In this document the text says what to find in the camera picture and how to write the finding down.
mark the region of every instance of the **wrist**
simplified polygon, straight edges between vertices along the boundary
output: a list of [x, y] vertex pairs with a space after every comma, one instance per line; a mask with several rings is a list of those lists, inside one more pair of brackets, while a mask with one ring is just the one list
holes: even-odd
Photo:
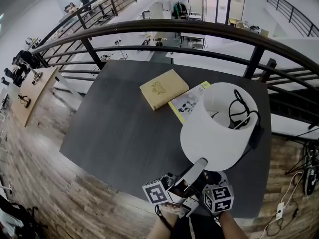
[[176, 223], [177, 219], [178, 219], [178, 215], [166, 212], [164, 210], [161, 211], [161, 214], [163, 215], [163, 217], [167, 220], [167, 222], [173, 228], [175, 226], [175, 223]]
[[223, 221], [227, 220], [229, 218], [229, 216], [230, 216], [229, 211], [222, 212], [220, 217], [219, 217], [219, 221], [223, 222]]

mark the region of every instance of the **chair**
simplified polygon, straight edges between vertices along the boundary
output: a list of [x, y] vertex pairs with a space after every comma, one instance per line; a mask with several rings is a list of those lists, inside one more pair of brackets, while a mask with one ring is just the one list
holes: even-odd
[[[83, 3], [83, 5], [86, 5], [87, 3], [90, 2], [90, 0], [80, 0], [80, 1]], [[84, 12], [89, 11], [89, 10], [92, 10], [92, 8], [91, 8], [90, 5], [87, 6], [87, 7], [85, 7], [85, 8], [81, 11], [81, 13], [84, 13]]]
[[11, 78], [11, 79], [14, 78], [14, 74], [13, 74], [12, 71], [9, 70], [8, 68], [5, 68], [4, 74], [5, 74], [7, 77]]
[[37, 57], [35, 57], [34, 55], [31, 54], [31, 52], [29, 51], [24, 51], [24, 50], [21, 50], [18, 55], [16, 56], [17, 59], [19, 60], [20, 58], [22, 58], [26, 63], [28, 63], [33, 69], [36, 69], [36, 68], [40, 68], [41, 67], [41, 63], [40, 61], [38, 60]]
[[194, 38], [194, 39], [192, 39], [191, 43], [192, 43], [193, 49], [203, 49], [204, 48], [204, 41], [202, 39]]
[[66, 12], [66, 13], [68, 13], [68, 9], [70, 8], [70, 5], [68, 4], [66, 7], [64, 7], [64, 11]]
[[0, 208], [3, 212], [13, 216], [14, 218], [22, 221], [23, 227], [16, 227], [15, 233], [19, 239], [44, 239], [45, 235], [43, 228], [48, 228], [47, 225], [42, 225], [35, 220], [34, 210], [38, 210], [37, 207], [32, 209], [25, 209], [22, 205], [12, 204], [0, 195]]

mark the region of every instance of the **metal handrail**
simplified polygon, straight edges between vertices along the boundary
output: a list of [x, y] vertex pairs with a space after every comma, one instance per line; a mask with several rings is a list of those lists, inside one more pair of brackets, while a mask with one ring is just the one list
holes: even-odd
[[[305, 33], [305, 35], [308, 36], [308, 37], [309, 37], [309, 36], [313, 36], [313, 33], [316, 35], [316, 37], [319, 37], [318, 34], [316, 34], [316, 33], [313, 31], [313, 29], [315, 28], [315, 29], [317, 29], [317, 31], [319, 32], [319, 29], [317, 28], [317, 26], [316, 26], [307, 16], [305, 16], [300, 10], [298, 10], [296, 7], [294, 7], [291, 3], [289, 3], [289, 2], [286, 1], [286, 0], [267, 0], [267, 2], [269, 2], [273, 7], [275, 7], [276, 10], [278, 10], [282, 15], [284, 15], [284, 17], [286, 17], [286, 15], [287, 15], [288, 17], [286, 17], [286, 18], [288, 19], [289, 23], [291, 23], [291, 24], [299, 31], [299, 33], [300, 33], [302, 36], [304, 36], [304, 34], [300, 31], [300, 29], [301, 29], [301, 30]], [[287, 11], [287, 14], [284, 14], [283, 11], [280, 11], [280, 10], [278, 9], [278, 8], [281, 8], [281, 6], [285, 6], [285, 9], [286, 9], [286, 11]], [[302, 18], [296, 13], [296, 11], [297, 11], [298, 13], [300, 13], [300, 15], [302, 15], [302, 16], [310, 23], [310, 25], [309, 25], [304, 19], [302, 19]], [[306, 31], [300, 26], [300, 24], [294, 20], [293, 16], [294, 16], [295, 19], [304, 27], [304, 29], [306, 29], [308, 32], [306, 32]]]
[[67, 23], [70, 19], [72, 19], [74, 16], [77, 16], [78, 13], [89, 7], [91, 4], [96, 2], [98, 0], [92, 0], [88, 2], [87, 4], [83, 5], [81, 8], [79, 8], [77, 11], [72, 13], [70, 16], [68, 16], [64, 21], [62, 21], [60, 24], [58, 24], [50, 33], [47, 34], [46, 37], [42, 39], [42, 41], [39, 43], [39, 46], [43, 45], [56, 31], [58, 31], [65, 23]]
[[[124, 7], [120, 7], [122, 4], [126, 3], [127, 0], [123, 1], [122, 3], [120, 4], [117, 4], [116, 5], [116, 2], [118, 2], [119, 0], [106, 0], [104, 1], [103, 3], [95, 6], [94, 8], [92, 8], [92, 10], [96, 10], [96, 8], [98, 7], [101, 7], [101, 5], [107, 3], [107, 2], [111, 2], [111, 4], [109, 4], [108, 6], [98, 10], [93, 16], [90, 16], [89, 19], [84, 19], [84, 17], [86, 17], [90, 11], [87, 11], [86, 13], [82, 13], [81, 15], [81, 12], [89, 7], [90, 5], [92, 5], [94, 2], [96, 2], [98, 0], [92, 0], [91, 2], [87, 3], [86, 5], [84, 5], [83, 7], [81, 7], [80, 9], [78, 9], [76, 12], [74, 12], [73, 14], [71, 14], [70, 16], [68, 16], [64, 21], [62, 21], [58, 26], [56, 26], [40, 43], [38, 46], [41, 46], [43, 45], [45, 42], [48, 41], [48, 39], [56, 32], [58, 31], [61, 27], [63, 27], [71, 18], [77, 16], [78, 19], [75, 20], [72, 24], [70, 24], [66, 29], [64, 29], [64, 31], [60, 34], [60, 36], [57, 38], [61, 38], [62, 36], [65, 35], [65, 33], [67, 33], [76, 23], [80, 22], [81, 25], [76, 29], [74, 30], [74, 32], [77, 32], [79, 29], [83, 28], [83, 29], [87, 29], [87, 28], [91, 28], [92, 26], [94, 26], [96, 23], [99, 22], [99, 20], [101, 18], [103, 18], [105, 15], [107, 15], [108, 13], [112, 12], [112, 15], [109, 16], [108, 18], [106, 18], [106, 20], [110, 20], [112, 17], [114, 16], [118, 16], [118, 12], [122, 11], [123, 9], [125, 9], [127, 6], [129, 6], [131, 3], [133, 3], [134, 1], [137, 2], [137, 0], [132, 0], [130, 3], [128, 3], [127, 5], [125, 5]], [[108, 11], [108, 12], [105, 12], [105, 9], [107, 9], [108, 7], [111, 7], [111, 9]], [[90, 21], [90, 20], [94, 20], [94, 22], [90, 25], [90, 26], [87, 26], [86, 24]], [[59, 49], [62, 47], [59, 46], [57, 49], [55, 49], [54, 54], [56, 54]], [[47, 49], [46, 51], [43, 51], [43, 53], [40, 55], [40, 56], [44, 56], [47, 52], [49, 51], [49, 49]]]
[[275, 40], [265, 38], [259, 34], [252, 33], [243, 29], [214, 24], [209, 22], [199, 22], [191, 20], [180, 19], [151, 19], [151, 20], [135, 20], [128, 22], [120, 22], [116, 24], [108, 24], [101, 27], [92, 29], [81, 30], [77, 33], [70, 34], [63, 38], [49, 42], [34, 50], [33, 53], [39, 53], [57, 45], [69, 43], [83, 38], [92, 38], [102, 35], [110, 35], [117, 33], [130, 33], [142, 31], [161, 31], [161, 32], [186, 32], [203, 35], [212, 35], [221, 38], [231, 39], [247, 43], [250, 45], [262, 47], [265, 50], [274, 52], [291, 61], [299, 64], [300, 66], [310, 70], [316, 75], [319, 75], [319, 65], [301, 54], [300, 52], [280, 43]]
[[[221, 38], [231, 39], [234, 41], [239, 41], [243, 43], [247, 43], [253, 45], [255, 47], [254, 52], [251, 58], [243, 59], [235, 56], [230, 56], [218, 52], [211, 52], [207, 50], [200, 49], [190, 49], [190, 48], [177, 48], [177, 47], [168, 47], [168, 46], [148, 46], [148, 45], [137, 45], [137, 46], [111, 46], [111, 47], [98, 47], [94, 48], [90, 43], [89, 39], [97, 36], [111, 35], [111, 34], [119, 34], [119, 33], [130, 33], [130, 32], [145, 32], [145, 31], [159, 31], [159, 32], [186, 32], [186, 33], [195, 33], [202, 35], [211, 35], [217, 36]], [[102, 70], [107, 61], [101, 61], [100, 57], [97, 55], [97, 52], [103, 51], [123, 51], [123, 50], [136, 50], [136, 51], [166, 51], [166, 52], [176, 52], [176, 53], [184, 53], [184, 54], [192, 54], [198, 56], [205, 56], [210, 58], [221, 59], [225, 61], [230, 61], [233, 63], [238, 63], [247, 66], [246, 71], [243, 77], [247, 79], [252, 79], [259, 77], [257, 80], [267, 83], [267, 88], [273, 90], [277, 93], [283, 93], [285, 95], [291, 95], [294, 99], [301, 100], [302, 102], [306, 102], [307, 105], [315, 106], [316, 109], [319, 109], [319, 98], [317, 98], [319, 89], [310, 83], [306, 82], [310, 79], [319, 79], [319, 65], [304, 56], [300, 52], [282, 44], [275, 40], [263, 37], [259, 34], [246, 31], [239, 28], [234, 28], [231, 26], [223, 25], [223, 24], [215, 24], [203, 21], [192, 21], [192, 20], [169, 20], [169, 19], [153, 19], [153, 20], [136, 20], [136, 21], [128, 21], [121, 22], [116, 24], [109, 24], [101, 27], [96, 27], [92, 29], [85, 29], [79, 32], [70, 34], [63, 38], [57, 39], [55, 41], [51, 41], [45, 43], [41, 47], [36, 48], [33, 51], [35, 56], [39, 56], [39, 54], [47, 49], [53, 48], [55, 46], [63, 45], [66, 43], [75, 43], [76, 41], [81, 41], [80, 45], [75, 49], [75, 51], [67, 51], [64, 53], [53, 54], [50, 56], [46, 56], [42, 58], [41, 62], [44, 66], [50, 65], [77, 65], [77, 64], [96, 64], [97, 67]], [[78, 50], [79, 47], [83, 45], [85, 50]], [[270, 52], [276, 53], [280, 56], [283, 56], [301, 66], [301, 68], [295, 69], [287, 69], [287, 70], [278, 70], [275, 69], [276, 61], [270, 59], [267, 65], [260, 64], [260, 60], [264, 54], [264, 51], [268, 50]], [[80, 53], [89, 53], [92, 57], [92, 61], [70, 61], [68, 62], [74, 54]], [[62, 57], [68, 56], [66, 61], [59, 62], [56, 61], [52, 64], [45, 64], [46, 59], [51, 59], [54, 57]], [[255, 74], [256, 69], [259, 68], [263, 70], [262, 74]], [[80, 73], [79, 70], [60, 70], [60, 72], [67, 73]], [[297, 74], [289, 74], [290, 72], [300, 72]], [[271, 75], [278, 75], [278, 77], [270, 78]], [[298, 75], [308, 75], [310, 77], [307, 78], [299, 78]], [[94, 81], [95, 78], [84, 78], [84, 77], [74, 77], [74, 76], [66, 76], [67, 79], [73, 80], [81, 80], [81, 81]], [[276, 83], [271, 83], [273, 80], [281, 80], [287, 79], [287, 81], [279, 81]], [[284, 83], [295, 82], [298, 83], [310, 91], [314, 95], [312, 95], [312, 100], [305, 98], [296, 93], [290, 93], [281, 88], [277, 88], [273, 85], [279, 85]], [[294, 108], [296, 111], [301, 113], [307, 113], [309, 116], [314, 118], [314, 120], [318, 120], [319, 116], [316, 115], [316, 112], [313, 112], [312, 109], [305, 110], [303, 107], [295, 107], [291, 104], [286, 104], [282, 101], [276, 101], [271, 99], [273, 104], [284, 105], [287, 108]]]

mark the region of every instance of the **lamp base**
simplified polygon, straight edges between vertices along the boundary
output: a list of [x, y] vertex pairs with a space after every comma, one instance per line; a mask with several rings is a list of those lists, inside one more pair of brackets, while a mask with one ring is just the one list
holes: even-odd
[[30, 98], [26, 98], [26, 99], [24, 99], [24, 101], [25, 101], [24, 108], [28, 108], [29, 105], [30, 105], [31, 99]]

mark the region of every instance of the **book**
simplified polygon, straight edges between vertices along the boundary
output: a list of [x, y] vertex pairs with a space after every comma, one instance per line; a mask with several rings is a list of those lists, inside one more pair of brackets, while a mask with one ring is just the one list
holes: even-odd
[[185, 123], [201, 95], [209, 86], [210, 84], [205, 81], [168, 103], [182, 124]]
[[186, 82], [173, 70], [169, 70], [140, 86], [141, 92], [153, 111], [189, 90]]

